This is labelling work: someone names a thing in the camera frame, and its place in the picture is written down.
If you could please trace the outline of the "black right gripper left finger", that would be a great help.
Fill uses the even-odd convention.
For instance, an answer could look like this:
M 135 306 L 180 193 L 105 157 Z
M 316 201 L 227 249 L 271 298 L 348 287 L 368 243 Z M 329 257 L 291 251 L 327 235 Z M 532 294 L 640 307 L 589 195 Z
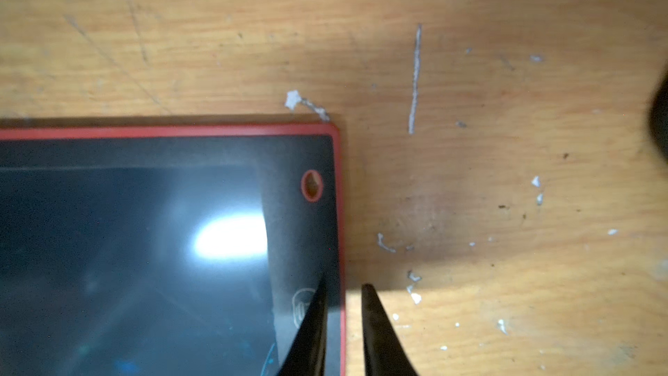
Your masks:
M 311 299 L 278 376 L 323 376 L 327 343 L 328 292 L 325 278 Z

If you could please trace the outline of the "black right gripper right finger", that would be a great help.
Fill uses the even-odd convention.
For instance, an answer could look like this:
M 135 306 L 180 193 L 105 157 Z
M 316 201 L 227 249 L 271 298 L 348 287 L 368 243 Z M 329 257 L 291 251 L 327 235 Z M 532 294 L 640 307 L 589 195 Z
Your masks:
M 373 285 L 362 285 L 361 305 L 365 374 L 418 376 Z

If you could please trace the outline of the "red drawing tablet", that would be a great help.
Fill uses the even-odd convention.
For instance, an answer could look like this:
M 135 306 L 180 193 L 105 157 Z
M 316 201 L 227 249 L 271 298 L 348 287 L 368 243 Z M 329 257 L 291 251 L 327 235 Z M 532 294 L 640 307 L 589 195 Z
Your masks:
M 1 132 L 4 375 L 275 375 L 320 281 L 345 372 L 329 124 Z

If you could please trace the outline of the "dark grey wiping cloth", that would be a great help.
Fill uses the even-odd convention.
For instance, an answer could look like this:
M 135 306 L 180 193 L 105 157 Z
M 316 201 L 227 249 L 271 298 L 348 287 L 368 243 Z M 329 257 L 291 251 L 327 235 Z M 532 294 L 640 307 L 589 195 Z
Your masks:
M 660 82 L 648 115 L 648 131 L 664 160 L 668 159 L 668 77 Z

